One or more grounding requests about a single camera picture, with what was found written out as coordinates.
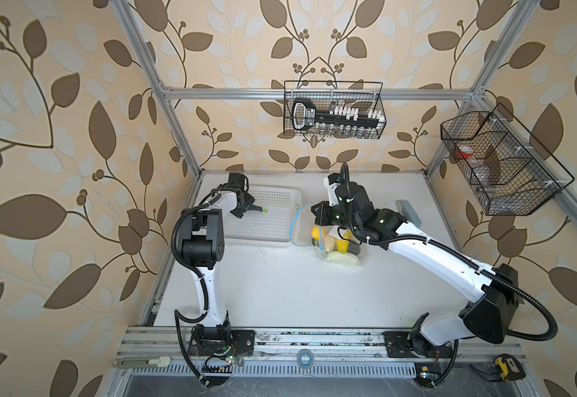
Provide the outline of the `white garlic toy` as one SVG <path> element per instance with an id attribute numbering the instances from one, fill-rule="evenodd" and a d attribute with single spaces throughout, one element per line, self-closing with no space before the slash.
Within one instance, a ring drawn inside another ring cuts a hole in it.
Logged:
<path id="1" fill-rule="evenodd" d="M 322 240 L 322 247 L 325 252 L 336 251 L 336 242 L 337 239 L 333 238 L 331 235 L 326 235 Z"/>

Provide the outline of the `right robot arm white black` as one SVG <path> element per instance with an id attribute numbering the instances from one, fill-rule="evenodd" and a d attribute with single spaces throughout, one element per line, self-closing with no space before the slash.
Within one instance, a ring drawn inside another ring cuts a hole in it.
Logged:
<path id="1" fill-rule="evenodd" d="M 518 285 L 518 273 L 507 264 L 494 267 L 476 261 L 441 243 L 418 228 L 405 215 L 375 208 L 365 188 L 351 181 L 348 165 L 324 178 L 326 200 L 311 211 L 318 227 L 334 226 L 350 239 L 403 256 L 430 271 L 464 298 L 461 308 L 443 314 L 423 314 L 411 338 L 439 347 L 447 342 L 478 338 L 500 344 L 505 337 L 547 342 L 559 330 L 553 314 Z M 536 309 L 547 323 L 541 333 L 518 332 L 511 323 L 521 303 Z"/>

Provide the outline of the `white radish toy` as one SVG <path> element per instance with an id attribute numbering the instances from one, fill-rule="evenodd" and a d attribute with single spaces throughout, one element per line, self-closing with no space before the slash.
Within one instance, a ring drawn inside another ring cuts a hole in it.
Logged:
<path id="1" fill-rule="evenodd" d="M 325 254 L 325 260 L 341 265 L 348 265 L 348 266 L 360 265 L 360 259 L 358 258 L 358 256 L 347 252 L 343 253 L 340 251 L 329 251 Z"/>

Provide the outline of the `yellow lemon toy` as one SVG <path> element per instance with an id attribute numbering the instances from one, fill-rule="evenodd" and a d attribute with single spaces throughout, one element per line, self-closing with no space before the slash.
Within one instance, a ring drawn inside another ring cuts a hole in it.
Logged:
<path id="1" fill-rule="evenodd" d="M 318 245 L 321 239 L 326 236 L 326 231 L 324 228 L 314 226 L 311 230 L 311 243 L 313 245 Z"/>

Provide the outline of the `white plastic basket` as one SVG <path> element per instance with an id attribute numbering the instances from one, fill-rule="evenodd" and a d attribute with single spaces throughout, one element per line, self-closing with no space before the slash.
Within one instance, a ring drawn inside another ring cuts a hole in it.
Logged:
<path id="1" fill-rule="evenodd" d="M 229 213 L 224 223 L 226 241 L 240 245 L 291 246 L 291 226 L 295 221 L 297 206 L 302 202 L 298 190 L 254 185 L 249 193 L 254 205 L 265 211 L 247 210 L 242 218 Z"/>

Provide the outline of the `clear zip top bag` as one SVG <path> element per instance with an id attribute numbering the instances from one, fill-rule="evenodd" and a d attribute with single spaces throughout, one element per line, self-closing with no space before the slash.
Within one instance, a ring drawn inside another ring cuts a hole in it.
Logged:
<path id="1" fill-rule="evenodd" d="M 316 248 L 324 261 L 341 266 L 362 266 L 359 254 L 361 247 L 359 243 L 351 240 L 350 232 L 338 227 L 329 231 L 322 226 L 314 226 L 310 231 L 310 243 L 300 243 L 298 241 L 297 229 L 300 216 L 307 209 L 312 208 L 312 202 L 305 205 L 295 205 L 295 215 L 288 230 L 289 241 L 293 246 L 300 248 Z"/>

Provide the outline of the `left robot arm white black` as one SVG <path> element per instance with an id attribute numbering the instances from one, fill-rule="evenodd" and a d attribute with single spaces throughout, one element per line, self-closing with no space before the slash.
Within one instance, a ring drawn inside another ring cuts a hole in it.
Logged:
<path id="1" fill-rule="evenodd" d="M 227 215 L 242 218 L 255 206 L 249 188 L 247 176 L 230 173 L 227 182 L 210 190 L 198 205 L 182 211 L 171 237 L 174 260 L 195 277 L 200 304 L 199 316 L 189 318 L 176 309 L 174 320 L 176 324 L 192 324 L 192 341 L 209 351 L 232 344 L 228 311 L 219 296 L 215 276 L 226 249 Z"/>

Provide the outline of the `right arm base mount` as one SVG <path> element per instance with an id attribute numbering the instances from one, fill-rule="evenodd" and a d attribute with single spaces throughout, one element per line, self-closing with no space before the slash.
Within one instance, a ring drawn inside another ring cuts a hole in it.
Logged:
<path id="1" fill-rule="evenodd" d="M 452 358 L 453 348 L 432 345 L 418 332 L 387 331 L 383 333 L 388 358 Z"/>

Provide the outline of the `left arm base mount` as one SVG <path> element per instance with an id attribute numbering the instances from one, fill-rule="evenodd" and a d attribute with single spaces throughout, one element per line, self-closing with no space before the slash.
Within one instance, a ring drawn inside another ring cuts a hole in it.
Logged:
<path id="1" fill-rule="evenodd" d="M 187 348 L 190 356 L 198 357 L 251 357 L 255 349 L 256 332 L 251 329 L 235 330 L 230 336 L 207 337 L 206 329 L 192 332 Z"/>

